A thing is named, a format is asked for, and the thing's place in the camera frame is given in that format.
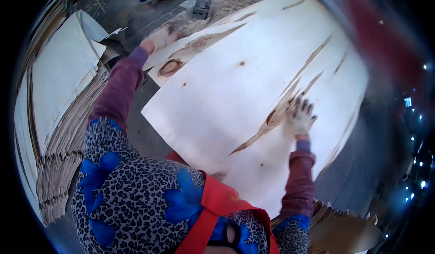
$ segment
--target hand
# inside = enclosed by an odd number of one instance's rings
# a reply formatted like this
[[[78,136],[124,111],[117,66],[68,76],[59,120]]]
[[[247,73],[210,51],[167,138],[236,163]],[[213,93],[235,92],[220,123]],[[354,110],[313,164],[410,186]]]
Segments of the hand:
[[[165,47],[172,42],[181,39],[182,33],[174,33],[174,26],[166,25],[163,28],[159,28],[144,38],[140,43],[140,47],[147,50],[148,55],[151,55],[155,51]]]
[[[309,141],[308,132],[317,116],[312,116],[314,104],[309,104],[305,99],[301,106],[301,98],[296,99],[296,104],[286,111],[287,122],[294,133],[296,140]]]

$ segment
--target worktable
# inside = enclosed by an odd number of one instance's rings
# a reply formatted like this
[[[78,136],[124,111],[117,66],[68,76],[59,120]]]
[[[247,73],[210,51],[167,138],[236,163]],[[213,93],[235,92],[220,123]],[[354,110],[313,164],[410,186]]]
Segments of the worktable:
[[[192,19],[193,7],[184,10],[170,20],[167,20],[159,28],[172,24],[175,30],[182,32],[187,37],[195,32],[201,31],[220,19],[241,10],[249,5],[263,0],[211,0],[209,15],[205,20]]]

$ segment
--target wood knot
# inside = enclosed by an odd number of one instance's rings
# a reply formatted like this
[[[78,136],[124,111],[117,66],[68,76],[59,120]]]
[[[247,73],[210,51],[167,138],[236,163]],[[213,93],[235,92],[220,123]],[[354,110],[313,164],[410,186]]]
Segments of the wood knot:
[[[171,59],[170,61],[166,62],[165,65],[163,65],[159,69],[157,75],[164,76],[164,77],[170,77],[174,73],[176,73],[179,69],[181,69],[183,65],[184,65],[184,63],[182,63],[179,59]]]

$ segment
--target wood grain streak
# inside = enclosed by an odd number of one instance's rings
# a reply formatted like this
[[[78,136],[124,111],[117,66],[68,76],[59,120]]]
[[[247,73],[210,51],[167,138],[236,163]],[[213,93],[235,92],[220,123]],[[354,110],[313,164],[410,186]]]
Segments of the wood grain streak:
[[[191,52],[195,51],[196,49],[208,45],[210,47],[211,45],[215,44],[219,40],[225,38],[232,32],[236,31],[237,29],[241,28],[245,24],[242,24],[240,26],[234,27],[228,31],[222,32],[222,33],[214,33],[214,34],[205,34],[201,37],[198,37],[194,39],[193,41],[188,42],[183,48],[180,50],[175,51],[172,55],[169,56],[169,59],[174,57],[175,55],[183,55],[186,53],[183,52]]]
[[[312,81],[310,81],[310,83],[308,84],[308,86],[304,89],[304,91],[302,92],[303,95],[306,95],[307,92],[310,90],[311,86],[313,86],[313,84],[317,81],[317,79],[320,78],[320,76],[322,75],[323,71],[321,71],[316,77],[313,78]]]
[[[234,22],[241,22],[242,20],[246,19],[247,17],[250,17],[250,16],[254,15],[255,13],[256,13],[256,11],[248,13],[248,14],[240,17],[238,20],[235,20]]]
[[[341,58],[340,63],[338,64],[337,68],[334,71],[334,74],[336,74],[338,72],[338,69],[340,69],[341,65],[345,61],[346,55],[348,54],[348,50],[349,50],[349,46],[346,48],[345,53],[344,53],[343,57]]]
[[[275,106],[275,108],[270,112],[264,123],[261,125],[260,129],[258,130],[257,134],[255,134],[253,137],[251,137],[248,141],[242,143],[238,148],[236,148],[233,152],[231,152],[228,156],[231,154],[234,154],[238,151],[242,151],[243,149],[249,147],[251,144],[253,144],[256,140],[258,140],[261,136],[264,134],[267,134],[269,131],[274,129],[275,127],[279,126],[285,119],[285,112],[288,110],[288,108],[295,104],[295,101],[293,100],[296,94],[293,94],[295,91],[297,85],[299,84],[298,79],[293,86],[287,91],[287,93],[281,98],[279,103]]]
[[[297,5],[302,4],[303,2],[305,2],[305,0],[301,0],[301,1],[298,1],[297,3],[292,4],[292,5],[285,6],[285,7],[282,8],[282,10],[286,10],[286,9],[291,8],[291,7],[295,7]]]
[[[302,73],[303,70],[305,70],[305,68],[311,63],[311,61],[313,61],[313,59],[316,57],[316,55],[318,55],[318,53],[320,53],[320,51],[328,44],[328,42],[331,40],[332,38],[332,34],[329,35],[329,37],[316,49],[314,50],[314,52],[312,52],[312,54],[310,55],[310,57],[307,59],[307,61],[305,62],[304,66],[302,66],[302,68],[299,70],[299,72],[297,72],[297,74],[295,75],[295,77],[293,77],[293,79],[290,81],[290,83],[287,85],[287,87],[284,89],[284,91],[282,92],[282,94],[285,93],[285,91],[290,87],[291,83],[293,83],[293,81],[296,80],[296,78],[299,77],[299,75]]]

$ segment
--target person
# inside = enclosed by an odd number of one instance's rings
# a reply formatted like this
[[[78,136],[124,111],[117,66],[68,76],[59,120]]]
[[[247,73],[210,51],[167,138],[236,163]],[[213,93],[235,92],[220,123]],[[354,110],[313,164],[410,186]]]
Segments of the person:
[[[71,202],[86,253],[307,252],[313,212],[308,132],[313,104],[297,98],[286,112],[296,137],[282,198],[282,222],[272,231],[267,213],[237,192],[188,166],[141,156],[126,136],[126,119],[148,56],[179,36],[168,27],[152,34],[112,68],[89,115],[84,160]]]

